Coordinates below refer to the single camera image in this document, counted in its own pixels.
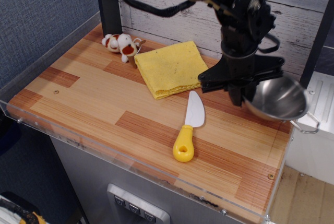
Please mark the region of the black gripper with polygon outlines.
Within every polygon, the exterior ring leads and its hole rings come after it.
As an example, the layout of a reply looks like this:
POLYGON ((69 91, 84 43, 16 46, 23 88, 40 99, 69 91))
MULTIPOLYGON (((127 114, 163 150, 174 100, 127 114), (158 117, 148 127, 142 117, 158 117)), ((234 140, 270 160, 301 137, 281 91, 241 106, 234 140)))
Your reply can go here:
POLYGON ((245 58, 222 56, 216 65, 199 74, 198 80, 203 93, 228 87, 231 102, 234 106, 241 107, 244 88, 236 86, 282 77, 284 63, 283 58, 275 56, 257 54, 245 58))

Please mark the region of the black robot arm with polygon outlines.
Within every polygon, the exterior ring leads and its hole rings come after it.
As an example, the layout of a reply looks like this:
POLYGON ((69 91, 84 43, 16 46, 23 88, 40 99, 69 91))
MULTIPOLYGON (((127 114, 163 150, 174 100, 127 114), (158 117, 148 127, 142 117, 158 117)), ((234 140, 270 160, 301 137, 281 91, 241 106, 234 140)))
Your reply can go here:
POLYGON ((221 24, 222 57, 198 76, 204 93, 223 89, 239 107, 261 81, 283 75, 284 59, 268 55, 280 41, 270 34, 276 18, 265 0, 189 1, 207 3, 221 24))

